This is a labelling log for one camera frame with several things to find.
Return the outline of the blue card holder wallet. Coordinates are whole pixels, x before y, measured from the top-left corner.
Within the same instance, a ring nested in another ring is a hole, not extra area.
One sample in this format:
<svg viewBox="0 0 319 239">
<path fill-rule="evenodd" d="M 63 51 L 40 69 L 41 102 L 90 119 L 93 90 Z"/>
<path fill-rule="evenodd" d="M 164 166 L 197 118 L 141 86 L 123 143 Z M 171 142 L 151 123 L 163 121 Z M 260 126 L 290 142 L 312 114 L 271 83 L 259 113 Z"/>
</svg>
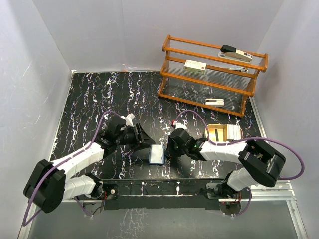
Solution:
<svg viewBox="0 0 319 239">
<path fill-rule="evenodd" d="M 149 165 L 164 165 L 165 164 L 164 146 L 161 144 L 151 145 L 148 161 L 149 161 Z"/>
</svg>

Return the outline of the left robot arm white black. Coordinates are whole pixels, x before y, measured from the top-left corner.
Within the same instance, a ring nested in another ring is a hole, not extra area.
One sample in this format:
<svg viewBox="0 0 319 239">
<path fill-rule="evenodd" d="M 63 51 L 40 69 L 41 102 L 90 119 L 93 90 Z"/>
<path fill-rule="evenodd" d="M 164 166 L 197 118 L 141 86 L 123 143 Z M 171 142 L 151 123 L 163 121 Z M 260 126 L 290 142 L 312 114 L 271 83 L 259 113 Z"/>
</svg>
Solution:
<svg viewBox="0 0 319 239">
<path fill-rule="evenodd" d="M 52 162 L 39 161 L 23 194 L 43 212 L 55 210 L 63 200 L 85 195 L 99 199 L 103 195 L 103 182 L 87 173 L 76 174 L 115 152 L 118 146 L 127 146 L 132 151 L 150 148 L 155 143 L 140 124 L 133 124 L 133 114 L 112 120 L 105 129 L 98 131 L 87 145 L 61 159 Z"/>
</svg>

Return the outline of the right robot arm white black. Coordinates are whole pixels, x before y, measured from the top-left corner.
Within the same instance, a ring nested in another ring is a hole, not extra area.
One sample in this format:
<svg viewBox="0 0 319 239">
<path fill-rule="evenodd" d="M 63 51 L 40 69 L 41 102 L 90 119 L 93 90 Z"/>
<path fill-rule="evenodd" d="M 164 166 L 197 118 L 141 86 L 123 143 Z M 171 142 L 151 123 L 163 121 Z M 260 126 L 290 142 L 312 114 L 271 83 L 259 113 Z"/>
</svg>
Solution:
<svg viewBox="0 0 319 239">
<path fill-rule="evenodd" d="M 196 161 L 240 163 L 241 169 L 232 170 L 222 183 L 206 189 L 211 195 L 229 198 L 252 185 L 274 187 L 286 163 L 286 158 L 264 140 L 248 140 L 236 144 L 211 143 L 207 138 L 194 139 L 183 128 L 171 133 L 165 155 L 167 158 L 187 155 Z"/>
</svg>

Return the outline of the white cards in tray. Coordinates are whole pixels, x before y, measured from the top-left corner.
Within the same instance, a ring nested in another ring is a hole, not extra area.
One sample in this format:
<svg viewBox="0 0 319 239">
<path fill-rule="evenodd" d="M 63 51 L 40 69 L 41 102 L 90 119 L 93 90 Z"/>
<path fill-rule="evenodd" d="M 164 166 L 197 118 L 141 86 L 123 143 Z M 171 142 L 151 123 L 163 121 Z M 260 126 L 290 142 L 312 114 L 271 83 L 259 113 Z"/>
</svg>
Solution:
<svg viewBox="0 0 319 239">
<path fill-rule="evenodd" d="M 242 139 L 242 129 L 239 125 L 227 124 L 225 127 L 225 140 L 234 141 Z"/>
</svg>

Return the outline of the beige plastic tray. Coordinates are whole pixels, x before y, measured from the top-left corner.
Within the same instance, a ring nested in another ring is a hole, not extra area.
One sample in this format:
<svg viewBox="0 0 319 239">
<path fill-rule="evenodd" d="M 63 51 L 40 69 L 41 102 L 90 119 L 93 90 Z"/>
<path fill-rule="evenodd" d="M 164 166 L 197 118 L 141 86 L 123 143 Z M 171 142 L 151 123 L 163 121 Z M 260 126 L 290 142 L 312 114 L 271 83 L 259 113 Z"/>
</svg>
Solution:
<svg viewBox="0 0 319 239">
<path fill-rule="evenodd" d="M 209 139 L 215 142 L 229 142 L 225 140 L 225 127 L 226 124 L 209 124 L 207 126 L 208 131 L 205 130 L 204 132 L 204 137 L 207 138 L 209 136 Z"/>
</svg>

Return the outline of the small white stapler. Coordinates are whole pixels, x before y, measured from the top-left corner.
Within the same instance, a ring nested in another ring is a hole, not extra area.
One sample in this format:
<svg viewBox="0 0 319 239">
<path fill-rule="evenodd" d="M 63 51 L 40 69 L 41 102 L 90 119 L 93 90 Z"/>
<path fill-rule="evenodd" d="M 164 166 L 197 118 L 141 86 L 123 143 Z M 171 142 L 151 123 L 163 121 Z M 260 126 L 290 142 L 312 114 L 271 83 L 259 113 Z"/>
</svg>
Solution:
<svg viewBox="0 0 319 239">
<path fill-rule="evenodd" d="M 208 98 L 205 99 L 205 105 L 212 107 L 224 107 L 225 103 L 223 99 Z"/>
</svg>

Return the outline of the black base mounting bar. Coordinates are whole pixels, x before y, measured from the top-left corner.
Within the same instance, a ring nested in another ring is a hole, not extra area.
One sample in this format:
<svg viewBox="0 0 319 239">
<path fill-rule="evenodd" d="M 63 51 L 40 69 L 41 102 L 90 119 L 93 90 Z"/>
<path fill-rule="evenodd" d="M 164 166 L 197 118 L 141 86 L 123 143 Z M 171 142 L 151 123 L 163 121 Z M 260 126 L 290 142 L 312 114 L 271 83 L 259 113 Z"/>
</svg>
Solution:
<svg viewBox="0 0 319 239">
<path fill-rule="evenodd" d="M 249 198 L 247 189 L 241 191 L 240 196 L 226 198 L 211 195 L 213 187 L 222 182 L 221 179 L 188 178 L 188 179 L 122 179 L 103 180 L 103 193 L 98 198 L 81 195 L 84 202 L 104 203 L 105 210 L 119 209 L 179 209 L 204 208 L 219 210 L 220 203 L 234 202 L 236 199 L 244 201 Z"/>
</svg>

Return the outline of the orange wooden shelf rack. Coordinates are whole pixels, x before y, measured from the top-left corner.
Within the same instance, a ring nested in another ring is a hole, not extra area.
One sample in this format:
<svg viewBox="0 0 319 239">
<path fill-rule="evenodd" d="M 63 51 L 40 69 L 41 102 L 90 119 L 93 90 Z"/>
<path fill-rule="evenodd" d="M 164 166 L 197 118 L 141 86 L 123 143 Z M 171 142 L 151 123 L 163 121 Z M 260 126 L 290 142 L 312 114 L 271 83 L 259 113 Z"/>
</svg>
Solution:
<svg viewBox="0 0 319 239">
<path fill-rule="evenodd" d="M 269 55 L 244 51 L 251 62 L 218 57 L 222 46 L 168 35 L 163 43 L 165 60 L 158 96 L 198 107 L 243 117 L 246 103 L 253 97 L 259 73 L 266 72 Z M 184 70 L 186 60 L 206 63 L 204 74 Z M 224 100 L 224 107 L 205 105 L 205 99 Z"/>
</svg>

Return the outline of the white staples box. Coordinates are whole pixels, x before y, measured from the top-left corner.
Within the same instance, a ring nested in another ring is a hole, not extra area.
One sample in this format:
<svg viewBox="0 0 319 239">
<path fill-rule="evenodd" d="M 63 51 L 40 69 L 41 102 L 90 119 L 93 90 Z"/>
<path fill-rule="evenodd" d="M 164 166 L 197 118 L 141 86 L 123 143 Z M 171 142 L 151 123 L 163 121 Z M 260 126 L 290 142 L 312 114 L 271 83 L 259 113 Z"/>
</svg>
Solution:
<svg viewBox="0 0 319 239">
<path fill-rule="evenodd" d="M 184 64 L 184 70 L 198 73 L 198 74 L 204 74 L 206 70 L 206 63 L 193 61 L 193 60 L 186 60 Z"/>
</svg>

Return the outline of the black beige stapler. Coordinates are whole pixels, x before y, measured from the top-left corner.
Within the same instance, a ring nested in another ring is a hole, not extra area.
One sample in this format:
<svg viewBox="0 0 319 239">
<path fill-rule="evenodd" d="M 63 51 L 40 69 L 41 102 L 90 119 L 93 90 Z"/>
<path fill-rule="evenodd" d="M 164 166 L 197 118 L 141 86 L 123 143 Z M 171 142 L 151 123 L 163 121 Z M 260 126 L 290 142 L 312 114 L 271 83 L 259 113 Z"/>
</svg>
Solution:
<svg viewBox="0 0 319 239">
<path fill-rule="evenodd" d="M 229 45 L 223 45 L 220 48 L 218 57 L 241 62 L 251 62 L 253 59 L 253 56 L 251 54 L 242 50 L 238 50 L 237 48 Z"/>
</svg>

